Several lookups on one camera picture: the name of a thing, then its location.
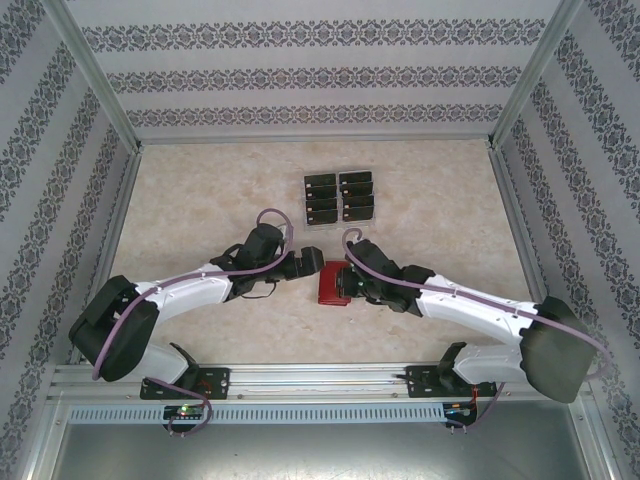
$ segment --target beige surface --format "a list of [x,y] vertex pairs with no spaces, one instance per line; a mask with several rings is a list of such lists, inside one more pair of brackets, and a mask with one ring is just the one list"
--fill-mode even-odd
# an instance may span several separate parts
[[[301,181],[307,172],[345,167],[374,169],[377,218],[365,235],[389,258],[529,298],[480,140],[147,147],[113,274],[156,280],[197,268],[243,242],[270,206],[290,215],[296,249],[316,245],[326,259],[341,258],[341,231],[303,230]],[[454,323],[362,299],[346,308],[318,305],[317,282],[281,282],[268,299],[188,312],[159,326],[154,338],[207,363],[429,361],[455,341],[493,343]]]

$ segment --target wire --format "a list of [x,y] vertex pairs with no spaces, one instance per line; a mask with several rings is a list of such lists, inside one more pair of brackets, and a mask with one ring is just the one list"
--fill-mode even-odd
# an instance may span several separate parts
[[489,405],[487,405],[487,408],[484,409],[484,411],[480,414],[480,416],[476,419],[475,422],[473,422],[471,425],[469,425],[469,427],[467,427],[468,430],[473,430],[478,426],[480,422],[482,422],[485,418],[487,418],[491,410],[495,408],[496,403],[498,403],[498,397],[502,393],[503,388],[504,388],[504,382],[501,383],[500,386],[498,387],[498,390],[496,390],[496,394],[493,396],[493,398],[489,402]]
[[[493,396],[493,398],[489,402],[489,405],[487,405],[487,408],[484,409],[484,411],[480,414],[480,416],[476,419],[476,421],[473,422],[471,425],[469,425],[469,426],[464,425],[462,422],[459,422],[457,420],[452,420],[451,418],[447,418],[445,423],[451,423],[452,425],[455,425],[456,427],[462,428],[464,430],[464,433],[467,433],[468,430],[473,430],[473,429],[477,428],[478,424],[481,423],[485,418],[487,418],[489,416],[489,413],[491,413],[491,410],[493,410],[495,408],[496,403],[498,403],[498,397],[500,397],[500,394],[502,393],[502,389],[504,388],[504,385],[505,385],[504,383],[500,384],[500,386],[496,390],[496,394]],[[476,405],[475,402],[476,402],[476,400],[478,398],[478,396],[477,396],[478,387],[476,387],[474,385],[473,388],[474,388],[473,400],[471,400],[471,401],[473,402],[474,407],[477,408],[477,405]]]
[[598,370],[595,371],[594,373],[591,373],[591,374],[587,375],[585,377],[585,380],[593,380],[595,378],[601,377],[604,374],[604,372],[607,371],[609,369],[609,367],[611,366],[611,364],[613,363],[613,360],[611,359],[611,354],[607,351],[607,349],[600,342],[598,342],[597,340],[594,340],[589,335],[586,335],[586,334],[582,333],[581,331],[576,330],[575,328],[568,327],[566,325],[563,325],[563,324],[558,323],[558,322],[554,322],[553,320],[549,320],[548,318],[544,318],[544,317],[541,317],[539,315],[535,315],[533,313],[523,312],[523,311],[518,310],[518,309],[516,309],[514,307],[503,305],[503,304],[501,304],[499,302],[496,302],[494,300],[489,300],[487,298],[483,298],[483,297],[480,297],[478,295],[474,295],[473,293],[469,293],[469,292],[466,292],[464,290],[456,290],[456,289],[453,289],[453,288],[439,287],[439,286],[436,286],[436,285],[427,285],[427,284],[421,284],[421,283],[407,282],[405,280],[397,280],[395,278],[391,278],[391,277],[387,277],[386,275],[382,275],[381,273],[376,272],[372,268],[369,268],[367,265],[365,265],[360,260],[358,260],[358,258],[356,258],[356,256],[353,253],[351,253],[349,245],[347,245],[347,237],[352,233],[357,233],[358,234],[357,240],[361,240],[362,239],[362,230],[360,230],[359,228],[348,228],[342,234],[342,248],[344,248],[344,251],[347,254],[347,257],[349,257],[349,260],[351,260],[351,262],[353,262],[361,270],[365,271],[369,275],[374,276],[375,278],[378,278],[378,279],[380,279],[382,281],[385,281],[387,283],[392,283],[394,285],[398,285],[398,286],[401,286],[401,287],[417,288],[419,290],[429,290],[431,292],[445,293],[445,294],[451,294],[451,295],[459,295],[460,297],[464,297],[464,298],[467,298],[469,300],[473,300],[474,302],[480,303],[482,305],[487,305],[489,307],[498,308],[500,310],[504,310],[505,312],[512,313],[514,315],[520,315],[522,317],[529,318],[529,319],[534,320],[536,322],[543,323],[543,324],[545,324],[545,325],[547,325],[549,327],[552,327],[552,328],[555,328],[555,329],[560,330],[562,332],[568,333],[569,335],[573,335],[574,337],[579,338],[583,342],[586,342],[589,345],[591,345],[592,347],[594,347],[596,350],[598,350],[600,353],[602,353],[602,356],[604,357],[604,365],[602,365],[600,368],[598,368]]
[[185,280],[192,280],[194,278],[205,279],[205,278],[208,278],[208,277],[227,277],[227,276],[232,276],[232,275],[255,275],[255,274],[258,274],[258,273],[266,272],[267,270],[271,270],[272,268],[275,268],[277,265],[279,265],[285,259],[285,257],[289,253],[289,251],[291,250],[291,244],[293,243],[293,225],[291,225],[291,220],[289,220],[289,217],[287,217],[284,213],[282,213],[280,210],[275,209],[275,208],[267,208],[267,209],[263,210],[262,212],[260,212],[260,214],[258,215],[258,218],[256,220],[256,224],[259,225],[260,224],[260,220],[267,213],[277,213],[278,215],[280,215],[284,219],[285,223],[287,224],[284,251],[282,252],[282,254],[278,258],[276,258],[269,265],[266,265],[266,266],[260,267],[260,268],[253,268],[253,269],[250,269],[250,270],[233,270],[233,271],[220,270],[220,271],[213,271],[213,272],[188,273],[186,275],[181,275],[179,277],[175,277],[175,278],[171,278],[169,280],[166,280],[166,281],[156,285],[155,287],[152,287],[149,290],[146,290],[145,292],[141,293],[140,295],[138,295],[129,304],[129,306],[124,310],[124,312],[122,312],[122,315],[120,315],[120,318],[118,319],[118,321],[115,323],[115,325],[111,329],[111,332],[109,333],[109,336],[107,337],[107,339],[105,340],[104,344],[102,345],[102,350],[100,350],[100,353],[98,354],[98,358],[96,359],[96,363],[93,366],[93,371],[91,373],[91,378],[93,380],[98,380],[100,378],[100,369],[102,368],[102,364],[104,363],[105,359],[107,358],[107,354],[109,353],[109,348],[111,347],[111,344],[113,343],[114,339],[116,338],[116,335],[118,335],[118,332],[122,328],[122,325],[127,320],[127,318],[129,318],[129,315],[131,315],[131,312],[133,311],[133,309],[136,308],[136,306],[138,304],[140,304],[148,296],[153,295],[154,293],[157,293],[157,292],[161,291],[163,288],[169,287],[171,285],[175,285],[176,283],[184,282]]
[[273,288],[267,295],[258,295],[257,297],[247,297],[246,295],[240,295],[240,296],[245,300],[257,300],[258,298],[269,298],[271,295],[273,295],[273,292],[276,291],[276,287],[278,286],[278,283],[277,282],[265,282],[265,283],[273,283]]
[[180,393],[182,393],[184,395],[189,395],[190,397],[202,400],[202,405],[204,407],[206,407],[206,409],[207,409],[206,418],[202,422],[200,422],[198,425],[193,427],[191,430],[189,430],[188,432],[176,432],[175,430],[173,430],[171,428],[171,426],[173,425],[173,422],[176,419],[178,419],[178,417],[176,417],[176,416],[171,417],[169,419],[169,424],[167,425],[167,430],[169,431],[169,435],[171,435],[171,436],[178,435],[180,438],[188,437],[189,435],[193,435],[194,433],[198,432],[199,430],[202,430],[209,423],[209,420],[211,420],[211,417],[213,416],[213,407],[211,406],[211,402],[209,401],[209,399],[207,397],[205,397],[204,395],[200,395],[199,393],[192,392],[190,390],[186,390],[184,388],[176,387],[175,385],[172,385],[171,383],[164,382],[164,381],[160,380],[159,378],[151,378],[151,377],[149,377],[148,380],[151,380],[153,383],[157,383],[161,387],[168,388],[169,390],[173,390],[175,392],[180,392]]

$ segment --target wallpaper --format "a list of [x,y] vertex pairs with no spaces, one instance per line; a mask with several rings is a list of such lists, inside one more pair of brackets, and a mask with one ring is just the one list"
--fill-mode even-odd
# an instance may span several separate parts
[[640,478],[640,28],[586,2],[503,145],[543,279],[606,345],[594,383],[624,478]]
[[0,479],[86,303],[129,155],[37,1],[0,6]]
[[138,136],[492,131],[557,0],[69,1]]

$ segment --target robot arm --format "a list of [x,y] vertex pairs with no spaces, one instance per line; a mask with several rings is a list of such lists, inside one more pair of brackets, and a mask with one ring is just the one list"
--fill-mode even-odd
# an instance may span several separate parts
[[230,247],[223,255],[187,274],[136,283],[124,276],[113,277],[80,315],[69,338],[95,365],[119,316],[137,297],[155,289],[131,310],[122,324],[100,368],[100,376],[108,382],[123,377],[132,381],[153,377],[189,389],[185,376],[190,369],[197,369],[197,364],[177,345],[171,344],[173,349],[169,349],[150,343],[154,328],[194,308],[238,298],[250,292],[256,282],[275,284],[283,279],[306,277],[324,266],[322,252],[315,247],[305,247],[301,257],[289,251],[277,266],[259,274],[211,276],[212,272],[238,272],[268,266],[282,254],[283,247],[283,233],[272,225],[260,223],[244,244]]
[[336,277],[338,296],[364,297],[369,303],[387,305],[396,312],[450,320],[502,342],[495,346],[452,345],[443,357],[448,365],[441,369],[443,385],[528,382],[554,400],[575,400],[595,348],[521,314],[533,314],[584,333],[565,303],[553,297],[540,305],[500,298],[457,285],[424,267],[400,268],[369,240],[348,242],[347,247],[359,262],[378,274],[430,289],[389,283],[367,273],[347,256],[351,265]]

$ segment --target red object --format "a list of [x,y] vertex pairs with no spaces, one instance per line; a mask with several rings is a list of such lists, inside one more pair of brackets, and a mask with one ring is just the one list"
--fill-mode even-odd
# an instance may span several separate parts
[[329,261],[320,270],[320,284],[318,287],[318,303],[320,305],[334,305],[336,307],[346,307],[351,303],[351,297],[343,298],[338,296],[336,277],[338,272],[344,267],[348,267],[349,262]]

